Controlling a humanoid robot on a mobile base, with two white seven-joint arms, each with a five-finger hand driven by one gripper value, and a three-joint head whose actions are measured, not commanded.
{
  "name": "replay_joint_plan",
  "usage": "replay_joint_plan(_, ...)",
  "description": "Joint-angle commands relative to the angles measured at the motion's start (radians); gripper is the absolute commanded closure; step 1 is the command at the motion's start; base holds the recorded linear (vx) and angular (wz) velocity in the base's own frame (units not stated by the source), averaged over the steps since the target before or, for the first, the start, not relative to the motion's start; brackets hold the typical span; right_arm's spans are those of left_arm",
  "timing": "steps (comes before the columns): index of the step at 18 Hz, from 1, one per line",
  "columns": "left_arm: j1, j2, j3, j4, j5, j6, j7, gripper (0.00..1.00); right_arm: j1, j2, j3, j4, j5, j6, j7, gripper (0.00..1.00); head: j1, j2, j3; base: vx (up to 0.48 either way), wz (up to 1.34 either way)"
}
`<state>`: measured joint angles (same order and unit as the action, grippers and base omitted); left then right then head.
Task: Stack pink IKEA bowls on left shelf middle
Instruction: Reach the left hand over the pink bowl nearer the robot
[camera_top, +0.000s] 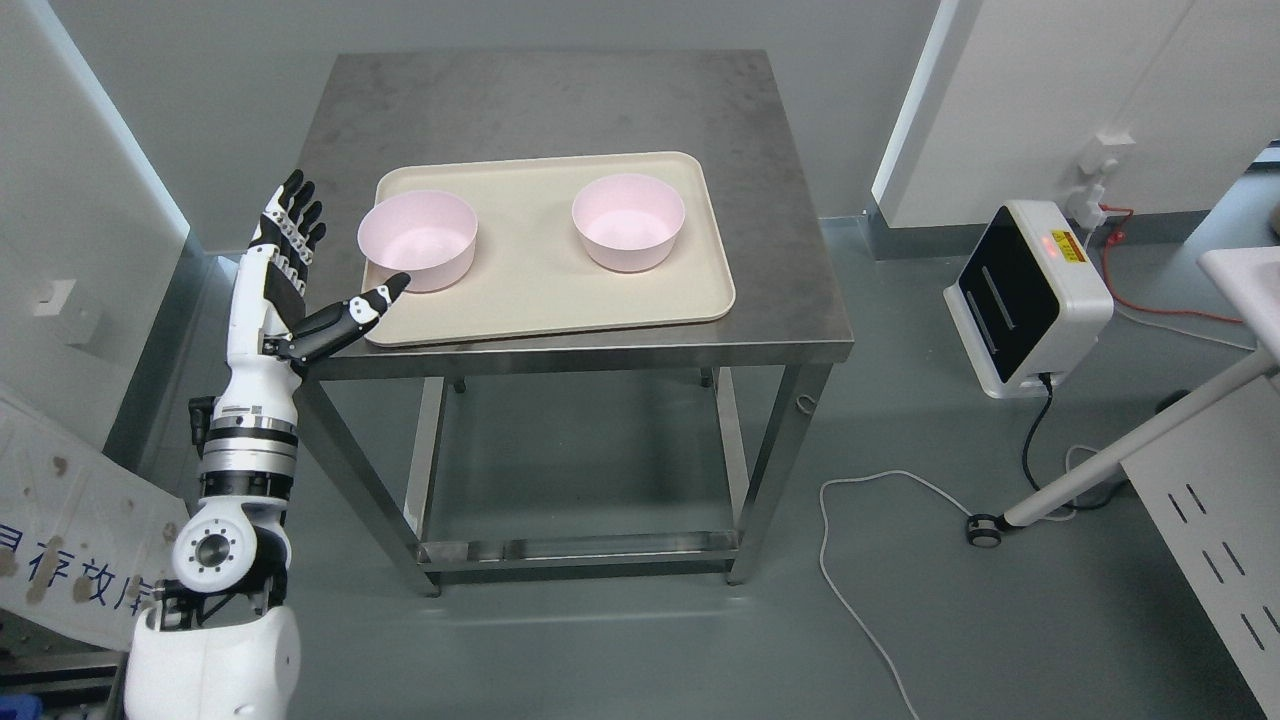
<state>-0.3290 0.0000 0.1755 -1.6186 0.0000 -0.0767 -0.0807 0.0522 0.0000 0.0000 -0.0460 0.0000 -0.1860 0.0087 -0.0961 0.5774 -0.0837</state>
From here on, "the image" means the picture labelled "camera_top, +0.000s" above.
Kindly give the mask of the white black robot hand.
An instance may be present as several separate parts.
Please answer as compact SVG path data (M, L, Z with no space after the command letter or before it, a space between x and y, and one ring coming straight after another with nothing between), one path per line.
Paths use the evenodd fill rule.
M408 288L410 274L397 272L372 290L306 311L310 269L326 233L315 192L296 169L259 215L232 293L227 361L233 369L287 364L305 372L364 338Z

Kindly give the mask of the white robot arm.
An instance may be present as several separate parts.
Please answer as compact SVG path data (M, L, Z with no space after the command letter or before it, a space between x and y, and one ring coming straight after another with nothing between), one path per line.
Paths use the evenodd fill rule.
M300 680L283 528L300 378L264 355L227 361L228 387L192 407L201 496L134 625L129 719L283 719Z

